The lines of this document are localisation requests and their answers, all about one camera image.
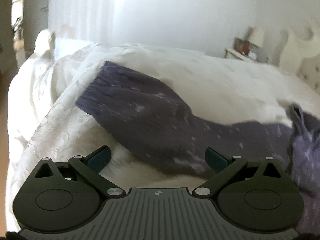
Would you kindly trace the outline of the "dark purple patterned garment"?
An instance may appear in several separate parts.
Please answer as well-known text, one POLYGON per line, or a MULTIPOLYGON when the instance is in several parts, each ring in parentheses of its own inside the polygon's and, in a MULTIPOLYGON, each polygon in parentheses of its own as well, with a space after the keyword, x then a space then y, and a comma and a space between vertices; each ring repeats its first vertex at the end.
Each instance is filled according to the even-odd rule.
POLYGON ((205 151, 281 162, 304 200, 298 231, 319 234, 319 120, 293 103, 292 127, 199 118, 163 82, 107 61, 76 105, 141 161, 168 173, 209 176, 205 151))

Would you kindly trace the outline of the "white table lamp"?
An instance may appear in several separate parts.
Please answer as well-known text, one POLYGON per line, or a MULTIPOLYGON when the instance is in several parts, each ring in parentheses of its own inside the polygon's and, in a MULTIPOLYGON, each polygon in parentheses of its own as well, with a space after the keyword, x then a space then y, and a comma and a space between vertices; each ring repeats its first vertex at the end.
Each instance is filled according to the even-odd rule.
POLYGON ((262 27, 252 27, 248 35, 248 42, 258 48, 264 44, 265 31, 262 27))

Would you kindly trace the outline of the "white bed duvet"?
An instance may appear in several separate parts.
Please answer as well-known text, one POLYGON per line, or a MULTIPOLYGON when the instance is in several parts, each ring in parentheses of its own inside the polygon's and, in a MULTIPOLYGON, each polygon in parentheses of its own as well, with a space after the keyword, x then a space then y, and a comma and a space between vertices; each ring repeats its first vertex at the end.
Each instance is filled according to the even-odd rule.
POLYGON ((105 61, 155 77, 172 88, 201 118, 231 124, 255 120, 291 121, 285 106, 296 102, 319 116, 319 96, 294 75, 258 63, 204 55, 194 50, 125 44, 38 42, 9 88, 9 169, 5 216, 10 231, 20 229, 12 202, 43 157, 67 161, 100 146, 112 151, 102 171, 124 189, 131 187, 189 187, 200 178, 166 175, 138 161, 75 102, 94 80, 105 61))

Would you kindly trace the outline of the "red picture frame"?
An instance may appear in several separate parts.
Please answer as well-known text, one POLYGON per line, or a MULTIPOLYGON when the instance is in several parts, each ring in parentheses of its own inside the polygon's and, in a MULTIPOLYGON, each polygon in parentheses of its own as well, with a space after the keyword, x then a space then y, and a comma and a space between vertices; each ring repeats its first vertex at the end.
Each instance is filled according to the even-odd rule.
POLYGON ((241 38, 235 37, 233 49, 242 55, 248 55, 250 43, 241 38))

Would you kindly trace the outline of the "white tufted headboard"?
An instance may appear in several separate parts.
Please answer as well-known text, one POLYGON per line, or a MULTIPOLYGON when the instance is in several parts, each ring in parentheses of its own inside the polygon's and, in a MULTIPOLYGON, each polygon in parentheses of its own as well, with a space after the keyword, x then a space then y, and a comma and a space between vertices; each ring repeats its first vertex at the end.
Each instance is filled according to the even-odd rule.
POLYGON ((311 18, 310 38, 303 39, 288 27, 287 42, 279 57, 279 70, 301 79, 315 93, 319 94, 319 25, 311 18))

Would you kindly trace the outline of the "white sheer curtain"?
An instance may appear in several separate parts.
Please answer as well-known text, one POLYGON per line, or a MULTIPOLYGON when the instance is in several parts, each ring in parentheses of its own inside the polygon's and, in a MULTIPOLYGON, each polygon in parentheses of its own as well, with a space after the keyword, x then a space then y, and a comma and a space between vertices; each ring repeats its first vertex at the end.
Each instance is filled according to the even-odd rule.
POLYGON ((125 43, 125 8, 129 3, 129 0, 49 0, 48 27, 58 37, 125 43))

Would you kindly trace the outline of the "white bedside table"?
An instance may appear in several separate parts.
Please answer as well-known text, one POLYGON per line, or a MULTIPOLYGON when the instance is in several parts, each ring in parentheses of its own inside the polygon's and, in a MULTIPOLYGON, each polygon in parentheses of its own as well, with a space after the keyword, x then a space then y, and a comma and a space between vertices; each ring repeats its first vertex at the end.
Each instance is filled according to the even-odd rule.
POLYGON ((255 62, 255 63, 269 63, 268 60, 266 61, 254 60, 248 56, 242 55, 241 53, 239 53, 238 51, 232 48, 225 49, 225 59, 242 60, 246 62, 255 62))

